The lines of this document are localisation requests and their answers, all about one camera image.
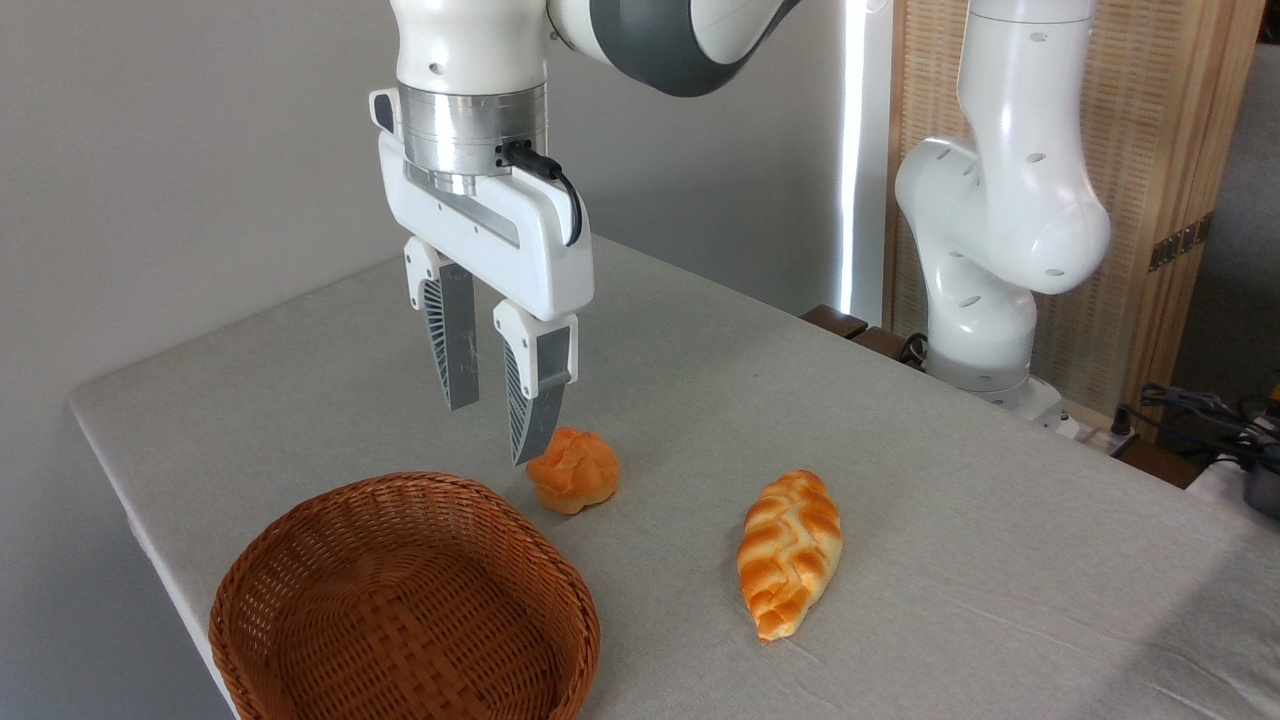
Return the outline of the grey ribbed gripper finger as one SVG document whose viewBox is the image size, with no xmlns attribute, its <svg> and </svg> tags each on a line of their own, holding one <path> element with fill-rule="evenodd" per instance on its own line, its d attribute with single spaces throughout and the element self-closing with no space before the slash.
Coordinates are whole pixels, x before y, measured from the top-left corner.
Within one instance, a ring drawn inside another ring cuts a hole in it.
<svg viewBox="0 0 1280 720">
<path fill-rule="evenodd" d="M 480 398 L 474 275 L 417 236 L 404 245 L 410 302 L 426 323 L 449 410 Z"/>
<path fill-rule="evenodd" d="M 503 340 L 509 445 L 518 466 L 547 451 L 564 387 L 579 377 L 579 319 L 541 322 L 509 299 L 497 304 L 493 319 Z"/>
</svg>

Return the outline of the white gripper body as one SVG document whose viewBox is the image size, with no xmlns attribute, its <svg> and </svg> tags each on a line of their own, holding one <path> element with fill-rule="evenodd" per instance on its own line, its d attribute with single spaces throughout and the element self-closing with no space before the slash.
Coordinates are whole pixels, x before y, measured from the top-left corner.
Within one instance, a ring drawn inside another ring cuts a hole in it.
<svg viewBox="0 0 1280 720">
<path fill-rule="evenodd" d="M 590 228 L 575 245 L 573 201 L 559 184 L 524 169 L 474 178 L 471 195 L 438 187 L 407 156 L 396 88 L 369 95 L 387 202 L 396 222 L 503 297 L 543 322 L 591 302 Z"/>
</svg>

